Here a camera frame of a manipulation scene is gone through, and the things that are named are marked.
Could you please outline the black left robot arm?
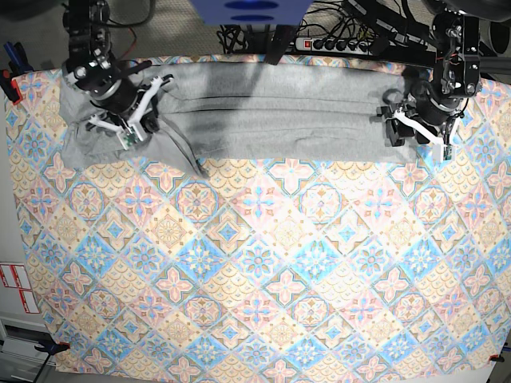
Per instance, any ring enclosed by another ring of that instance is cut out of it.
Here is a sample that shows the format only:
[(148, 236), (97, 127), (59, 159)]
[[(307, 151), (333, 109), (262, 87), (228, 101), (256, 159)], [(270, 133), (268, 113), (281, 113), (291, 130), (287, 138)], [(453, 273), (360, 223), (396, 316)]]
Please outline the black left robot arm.
[(449, 149), (456, 123), (468, 100), (480, 89), (479, 19), (452, 6), (435, 11), (432, 42), (436, 48), (431, 79), (405, 79), (404, 94), (378, 108), (392, 147), (407, 140)]

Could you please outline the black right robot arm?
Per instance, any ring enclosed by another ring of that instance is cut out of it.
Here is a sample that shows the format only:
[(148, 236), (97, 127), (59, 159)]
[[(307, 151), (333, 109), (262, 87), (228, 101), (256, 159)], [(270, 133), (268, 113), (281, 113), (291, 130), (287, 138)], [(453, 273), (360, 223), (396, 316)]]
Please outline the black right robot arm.
[(149, 12), (140, 22), (119, 23), (110, 16), (107, 1), (69, 1), (62, 22), (69, 35), (69, 58), (63, 76), (71, 87), (84, 93), (89, 102), (101, 110), (112, 123), (101, 127), (117, 134), (136, 136), (159, 130), (156, 94), (160, 82), (135, 85), (131, 77), (150, 68), (150, 61), (130, 65), (124, 56), (112, 51), (111, 29), (127, 29), (137, 40), (135, 29), (149, 22), (156, 3), (149, 3)]

